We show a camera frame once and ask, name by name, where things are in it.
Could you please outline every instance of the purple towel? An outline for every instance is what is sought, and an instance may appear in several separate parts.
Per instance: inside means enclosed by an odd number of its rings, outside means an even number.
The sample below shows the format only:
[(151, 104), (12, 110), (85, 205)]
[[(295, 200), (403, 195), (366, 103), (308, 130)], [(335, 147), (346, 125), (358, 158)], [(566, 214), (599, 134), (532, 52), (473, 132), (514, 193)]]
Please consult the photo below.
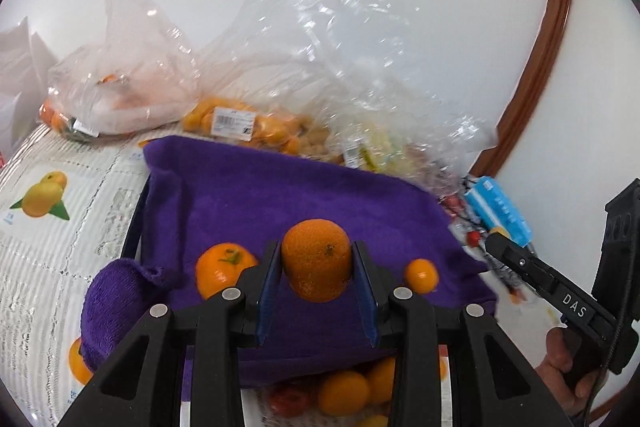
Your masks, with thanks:
[[(155, 140), (144, 152), (151, 175), (142, 264), (184, 276), (177, 283), (172, 280), (174, 287), (163, 299), (140, 293), (141, 304), (128, 308), (120, 298), (122, 284), (98, 292), (97, 277), (81, 321), (82, 355), (91, 367), (148, 306), (163, 301), (181, 309), (202, 302), (194, 266), (208, 248), (238, 243), (261, 258), (269, 241), (316, 217), (335, 221), (352, 241), (365, 241), (373, 261), (390, 269), (398, 282), (413, 259), (433, 261), (440, 274), (440, 283), (428, 295), (433, 304), (475, 302), (494, 311), (495, 295), (478, 277), (484, 264), (462, 250), (447, 228), (449, 217), (420, 188), (370, 172), (182, 137)], [(160, 280), (154, 292), (165, 287)], [(127, 318), (104, 320), (110, 315)], [(98, 333), (94, 321), (107, 330), (123, 326), (115, 333)], [(362, 330), (353, 285), (335, 301), (315, 304), (295, 295), (283, 277), (264, 346), (240, 350), (240, 382), (258, 387), (378, 357)], [(190, 367), (185, 375), (188, 381)]]

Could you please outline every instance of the orange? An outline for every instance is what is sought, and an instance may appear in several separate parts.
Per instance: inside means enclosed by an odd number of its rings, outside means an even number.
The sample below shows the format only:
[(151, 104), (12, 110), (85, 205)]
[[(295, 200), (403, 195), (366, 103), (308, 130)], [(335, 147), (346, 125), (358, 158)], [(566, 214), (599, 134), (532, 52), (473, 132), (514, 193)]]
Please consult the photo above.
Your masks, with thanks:
[(287, 132), (291, 136), (297, 136), (300, 133), (300, 122), (295, 114), (291, 114), (290, 112), (283, 112), (278, 114), (284, 127), (287, 129)]
[(324, 145), (330, 134), (331, 130), (328, 127), (315, 127), (306, 133), (305, 137), (311, 145)]
[(69, 369), (71, 369), (71, 373), (82, 385), (86, 385), (94, 375), (91, 370), (86, 367), (82, 355), (80, 355), (80, 338), (77, 338), (69, 349)]
[(206, 114), (200, 120), (200, 132), (205, 136), (210, 136), (211, 125), (213, 124), (213, 113)]
[(501, 233), (507, 239), (511, 239), (511, 234), (507, 232), (507, 230), (503, 227), (493, 227), (491, 230), (489, 230), (489, 233)]
[(242, 147), (249, 147), (249, 149), (260, 149), (262, 147), (262, 141), (252, 138), (248, 142), (239, 141), (238, 145)]
[(187, 132), (196, 132), (200, 128), (202, 117), (194, 111), (188, 112), (182, 118), (182, 128)]
[(368, 401), (367, 379), (355, 371), (338, 371), (329, 375), (318, 390), (318, 409), (329, 416), (356, 414)]
[(68, 119), (62, 113), (54, 112), (51, 115), (50, 125), (51, 128), (55, 131), (62, 133), (66, 129), (69, 128)]
[(440, 357), (440, 380), (447, 378), (447, 362)]
[(140, 147), (140, 149), (144, 148), (145, 145), (153, 142), (153, 140), (157, 140), (158, 138), (149, 138), (148, 140), (142, 140), (138, 142), (138, 147)]
[(45, 100), (42, 106), (40, 106), (40, 120), (42, 123), (51, 126), (51, 117), (53, 117), (53, 109), (51, 108), (51, 102), (49, 99)]
[(275, 116), (257, 116), (254, 124), (254, 137), (269, 145), (282, 145), (291, 135), (280, 118)]
[(286, 144), (282, 146), (281, 152), (292, 156), (298, 156), (298, 154), (300, 154), (300, 138), (297, 136), (289, 138)]
[(381, 414), (375, 414), (365, 418), (356, 427), (386, 427), (389, 425), (389, 418)]
[(217, 96), (211, 96), (209, 98), (205, 98), (204, 100), (200, 100), (198, 105), (193, 108), (191, 114), (194, 117), (198, 118), (198, 121), (202, 119), (207, 113), (213, 112), (213, 110), (219, 105), (225, 105), (228, 103), (228, 100), (224, 98), (219, 98)]
[(297, 120), (303, 131), (308, 131), (314, 126), (314, 119), (308, 114), (299, 114)]
[(380, 360), (367, 373), (371, 393), (369, 403), (380, 405), (391, 400), (396, 377), (396, 357)]
[(196, 287), (203, 299), (235, 286), (242, 270), (258, 264), (246, 249), (234, 243), (209, 248), (196, 263)]
[(415, 259), (404, 269), (404, 280), (414, 292), (429, 293), (438, 285), (440, 277), (431, 261)]
[(326, 219), (302, 221), (289, 230), (280, 248), (291, 288), (303, 299), (328, 302), (351, 278), (351, 245), (343, 229)]

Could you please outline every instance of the brown trim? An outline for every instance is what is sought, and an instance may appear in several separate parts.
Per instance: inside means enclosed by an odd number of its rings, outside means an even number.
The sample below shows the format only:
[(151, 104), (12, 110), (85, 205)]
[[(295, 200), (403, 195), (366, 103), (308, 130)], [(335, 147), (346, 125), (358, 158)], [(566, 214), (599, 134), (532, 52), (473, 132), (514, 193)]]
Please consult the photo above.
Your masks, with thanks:
[(497, 125), (498, 145), (479, 156), (474, 176), (495, 176), (516, 146), (545, 90), (556, 62), (572, 0), (548, 0), (540, 31), (516, 92)]

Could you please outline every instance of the price label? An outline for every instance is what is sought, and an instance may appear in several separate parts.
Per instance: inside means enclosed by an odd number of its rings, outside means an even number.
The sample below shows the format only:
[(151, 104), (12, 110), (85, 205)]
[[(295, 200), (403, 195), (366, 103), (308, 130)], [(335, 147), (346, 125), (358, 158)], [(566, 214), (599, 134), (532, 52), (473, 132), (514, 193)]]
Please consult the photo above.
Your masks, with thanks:
[(360, 156), (360, 140), (352, 139), (342, 143), (342, 156), (344, 165), (350, 169), (359, 169), (362, 166)]
[(73, 130), (80, 131), (81, 133), (91, 136), (93, 138), (97, 138), (98, 136), (100, 136), (100, 133), (98, 131), (92, 129), (89, 126), (86, 126), (80, 120), (74, 121)]
[(232, 138), (248, 142), (254, 133), (256, 114), (228, 107), (217, 107), (213, 111), (211, 136)]

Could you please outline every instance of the red tomato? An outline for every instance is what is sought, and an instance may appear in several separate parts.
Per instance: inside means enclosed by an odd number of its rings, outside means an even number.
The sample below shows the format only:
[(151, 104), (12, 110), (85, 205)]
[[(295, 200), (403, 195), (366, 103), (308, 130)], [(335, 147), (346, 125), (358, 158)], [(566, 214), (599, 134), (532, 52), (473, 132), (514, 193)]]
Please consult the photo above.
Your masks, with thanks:
[(269, 395), (271, 412), (281, 418), (295, 418), (311, 406), (311, 395), (299, 385), (281, 383)]
[(466, 243), (471, 248), (477, 248), (480, 245), (481, 237), (482, 236), (478, 230), (470, 230), (469, 232), (466, 232)]

